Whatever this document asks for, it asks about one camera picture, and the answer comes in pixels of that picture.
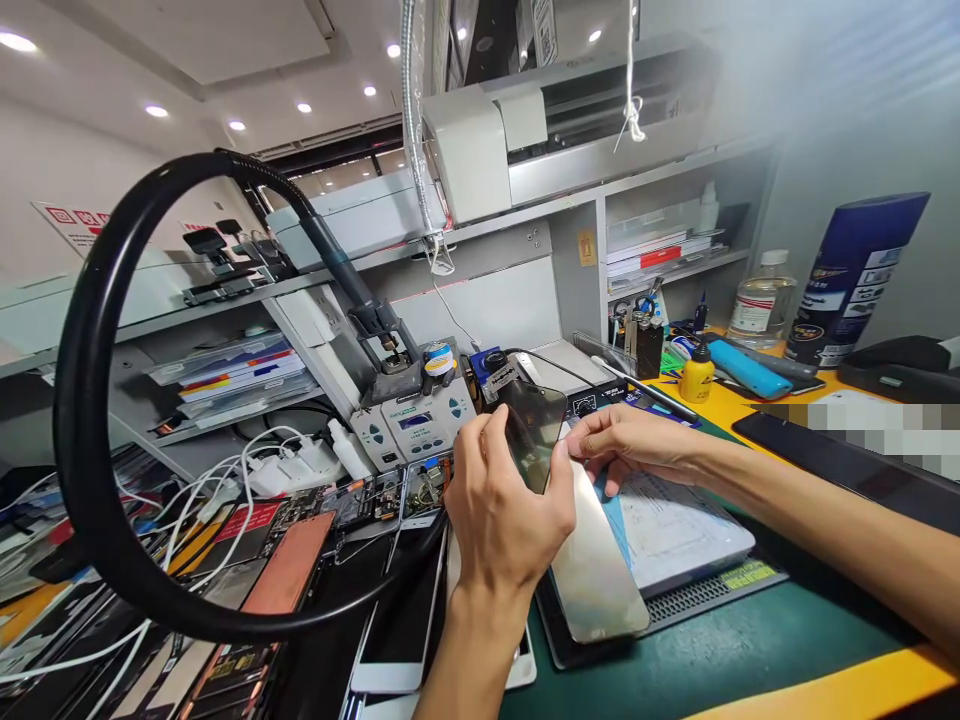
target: yellow desk edge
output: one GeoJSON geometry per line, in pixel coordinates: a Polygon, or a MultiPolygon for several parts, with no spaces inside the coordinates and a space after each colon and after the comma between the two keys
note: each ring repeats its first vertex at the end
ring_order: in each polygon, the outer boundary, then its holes
{"type": "MultiPolygon", "coordinates": [[[[802,405],[815,402],[838,390],[855,389],[841,383],[835,376],[834,372],[821,372],[819,377],[826,382],[826,387],[802,395],[791,395],[778,403],[802,405]]],[[[661,377],[651,384],[679,400],[678,386],[665,384],[667,380],[669,378],[661,377]]],[[[692,407],[702,417],[736,436],[754,450],[776,457],[737,435],[732,429],[733,423],[754,412],[752,404],[722,385],[714,384],[710,399],[702,405],[692,407]]],[[[823,720],[872,720],[953,687],[958,682],[960,671],[952,667],[932,646],[924,643],[873,658],[807,683],[721,705],[692,718],[766,720],[777,717],[778,720],[806,720],[817,717],[823,720]]]]}

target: forearm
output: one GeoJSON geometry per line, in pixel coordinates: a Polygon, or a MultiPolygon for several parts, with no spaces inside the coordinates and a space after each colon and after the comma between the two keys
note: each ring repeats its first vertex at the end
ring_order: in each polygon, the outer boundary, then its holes
{"type": "Polygon", "coordinates": [[[960,660],[960,538],[734,443],[708,443],[690,470],[960,660]]]}
{"type": "Polygon", "coordinates": [[[530,595],[493,597],[458,586],[414,720],[488,720],[500,711],[530,595]]]}

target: green work mat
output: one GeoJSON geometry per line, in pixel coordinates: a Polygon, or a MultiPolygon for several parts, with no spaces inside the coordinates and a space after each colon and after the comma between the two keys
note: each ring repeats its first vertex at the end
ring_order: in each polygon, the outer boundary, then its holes
{"type": "MultiPolygon", "coordinates": [[[[702,431],[732,439],[704,421],[702,431]]],[[[824,563],[727,505],[790,580],[639,640],[629,655],[557,671],[530,611],[533,685],[511,690],[501,718],[684,718],[813,680],[923,640],[824,563]]]]}

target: desk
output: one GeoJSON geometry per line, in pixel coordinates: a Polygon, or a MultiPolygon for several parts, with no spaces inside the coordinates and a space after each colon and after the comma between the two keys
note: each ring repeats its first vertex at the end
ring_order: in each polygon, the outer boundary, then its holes
{"type": "MultiPolygon", "coordinates": [[[[845,387],[833,375],[821,373],[826,388],[782,402],[809,403],[845,387]]],[[[654,382],[679,397],[666,380],[654,382]]],[[[704,432],[731,438],[750,404],[715,385],[696,409],[704,432]]],[[[534,607],[537,681],[507,693],[500,717],[866,719],[957,684],[960,674],[904,621],[776,533],[738,519],[791,580],[644,638],[627,657],[563,673],[534,607]]]]}

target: yellow squeeze bottle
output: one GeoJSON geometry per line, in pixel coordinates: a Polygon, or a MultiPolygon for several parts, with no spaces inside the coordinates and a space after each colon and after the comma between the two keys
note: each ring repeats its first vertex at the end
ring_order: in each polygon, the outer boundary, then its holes
{"type": "Polygon", "coordinates": [[[683,366],[680,379],[680,397],[689,403],[706,402],[713,385],[714,364],[710,361],[710,348],[701,341],[690,359],[683,366]]]}

